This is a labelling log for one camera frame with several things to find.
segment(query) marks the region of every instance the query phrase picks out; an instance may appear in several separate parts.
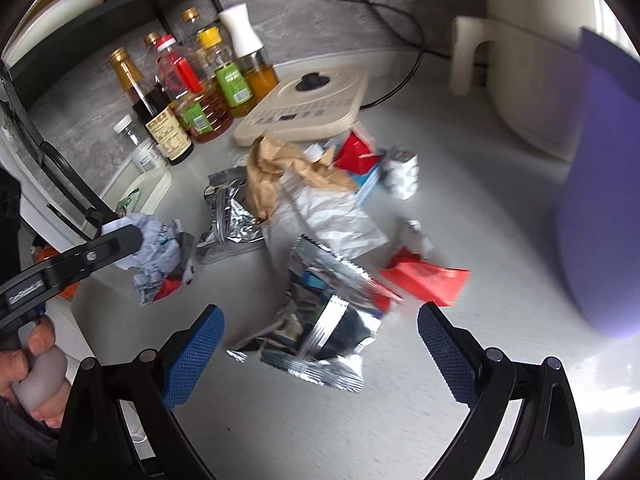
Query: glass bottle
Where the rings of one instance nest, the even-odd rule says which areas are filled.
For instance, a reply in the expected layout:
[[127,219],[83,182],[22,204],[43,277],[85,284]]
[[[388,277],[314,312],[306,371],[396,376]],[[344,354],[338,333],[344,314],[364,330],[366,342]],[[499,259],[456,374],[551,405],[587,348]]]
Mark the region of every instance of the glass bottle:
[[231,34],[240,70],[256,99],[261,101],[280,80],[267,57],[264,44],[249,22],[246,4],[223,10],[219,16]]
[[180,164],[193,152],[193,143],[172,113],[166,95],[144,78],[124,48],[113,52],[109,61],[133,110],[158,143],[160,152],[172,166]]
[[[142,63],[142,73],[149,78],[149,80],[154,82],[156,88],[158,88],[163,94],[166,94],[162,83],[158,79],[158,58],[160,57],[160,54],[158,53],[157,43],[159,40],[160,34],[156,31],[150,32],[144,37],[143,41],[146,46],[146,56]],[[189,123],[185,122],[182,116],[177,112],[178,103],[171,99],[169,99],[169,101],[171,101],[169,106],[171,107],[171,111],[174,113],[175,118],[178,119],[182,129],[185,132],[188,132],[190,129]]]
[[189,123],[196,142],[207,142],[225,132],[233,122],[224,99],[207,77],[195,53],[180,46],[170,34],[156,45],[158,77],[170,98],[178,101],[178,113]]
[[198,34],[198,41],[205,51],[205,61],[229,105],[229,111],[233,117],[247,115],[258,101],[235,64],[231,48],[222,40],[220,31],[217,27],[209,27]]
[[[200,46],[200,42],[198,41],[198,34],[206,28],[210,27],[210,24],[204,22],[204,20],[200,17],[198,9],[196,9],[195,7],[190,7],[189,9],[185,10],[180,17],[184,23],[184,41],[182,42],[182,44],[185,47],[193,50],[200,58],[200,62],[203,64],[203,66],[206,67],[205,51]],[[212,73],[207,72],[207,75],[210,79],[215,78],[214,74]]]
[[146,46],[146,56],[142,63],[142,73],[155,84],[160,83],[160,80],[158,79],[158,57],[160,57],[160,54],[158,54],[158,48],[156,47],[156,43],[159,39],[160,34],[153,31],[147,34],[143,40]]
[[133,163],[143,173],[166,166],[166,159],[161,155],[156,143],[130,115],[124,116],[123,120],[113,127],[113,131],[116,138],[130,152]]

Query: gold bottle cap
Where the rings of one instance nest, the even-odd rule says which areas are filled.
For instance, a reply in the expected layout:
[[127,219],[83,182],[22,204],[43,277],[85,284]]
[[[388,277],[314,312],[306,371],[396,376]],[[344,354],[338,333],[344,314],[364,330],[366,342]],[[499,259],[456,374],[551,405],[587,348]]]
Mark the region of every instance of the gold bottle cap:
[[181,18],[184,22],[188,22],[189,20],[192,20],[193,18],[197,18],[200,15],[200,13],[198,12],[198,9],[196,9],[195,7],[190,7],[189,9],[185,10],[182,14],[181,14]]
[[113,53],[109,56],[109,62],[112,65],[116,65],[125,59],[129,59],[129,53],[123,46],[121,46],[118,50],[114,50]]
[[143,41],[145,42],[146,46],[151,46],[153,43],[155,43],[159,39],[160,39],[160,34],[158,34],[156,31],[153,31],[147,34]]
[[217,27],[210,27],[198,34],[198,41],[204,48],[211,48],[212,46],[221,43],[222,37],[220,36],[220,31]]

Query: finger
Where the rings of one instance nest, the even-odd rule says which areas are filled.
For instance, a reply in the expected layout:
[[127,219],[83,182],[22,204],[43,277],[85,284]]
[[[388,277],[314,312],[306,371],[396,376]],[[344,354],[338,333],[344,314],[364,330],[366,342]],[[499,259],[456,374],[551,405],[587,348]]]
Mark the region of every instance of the finger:
[[56,343],[56,330],[51,320],[44,316],[40,323],[29,334],[27,345],[33,355],[39,355],[49,350]]
[[65,411],[66,401],[69,398],[71,384],[65,379],[58,392],[49,400],[43,402],[37,410],[31,412],[31,416],[36,420],[47,420],[54,418]]
[[4,392],[12,382],[23,380],[28,371],[27,357],[22,350],[0,352],[0,392]]
[[62,419],[65,416],[65,413],[62,412],[58,416],[53,418],[48,418],[44,421],[44,423],[49,426],[52,430],[59,430],[62,427]]
[[15,396],[14,389],[11,386],[9,386],[4,392],[0,392],[0,397],[12,406],[18,405],[18,397]]

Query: kitchen countertop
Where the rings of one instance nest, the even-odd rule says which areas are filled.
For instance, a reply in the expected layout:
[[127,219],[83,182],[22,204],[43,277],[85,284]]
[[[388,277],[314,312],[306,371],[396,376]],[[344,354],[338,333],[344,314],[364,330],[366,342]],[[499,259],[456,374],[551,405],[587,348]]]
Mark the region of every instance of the kitchen countertop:
[[[374,78],[369,95],[393,83]],[[443,78],[416,78],[388,102],[360,114],[380,145],[400,142],[418,153],[417,195],[401,202],[377,186],[365,209],[393,238],[399,215],[418,219],[436,245],[434,261],[470,269],[455,305],[455,326],[512,360],[560,358],[580,416],[587,479],[613,459],[640,416],[640,338],[597,333],[568,294],[554,245],[554,215],[568,165],[511,134],[486,91],[450,94]],[[179,218],[200,235],[209,224],[202,199],[207,174],[232,166],[246,150],[226,133],[197,146],[172,168],[174,184],[156,214]],[[389,256],[363,257],[367,267]],[[188,288],[147,306],[85,280],[73,309],[104,364],[159,348],[188,327],[208,303],[222,307],[225,341],[251,333],[282,302],[282,284],[265,251],[199,269]],[[249,359],[218,351],[189,402],[175,415],[219,480],[421,479],[466,417],[417,334],[420,302],[408,298],[363,352],[364,389],[348,394],[315,386]],[[500,460],[519,404],[512,402],[478,478]]]

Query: silver foil packet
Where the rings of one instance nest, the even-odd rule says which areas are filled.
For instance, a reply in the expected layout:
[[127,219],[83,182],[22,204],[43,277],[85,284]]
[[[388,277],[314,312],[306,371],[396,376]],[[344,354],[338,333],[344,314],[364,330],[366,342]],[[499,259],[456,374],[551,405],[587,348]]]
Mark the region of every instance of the silver foil packet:
[[247,209],[246,167],[209,175],[204,200],[211,208],[211,229],[196,245],[203,264],[264,247],[262,229]]
[[362,350],[371,344],[391,301],[402,301],[360,267],[308,237],[296,242],[283,309],[266,330],[227,351],[248,352],[305,381],[362,389]]

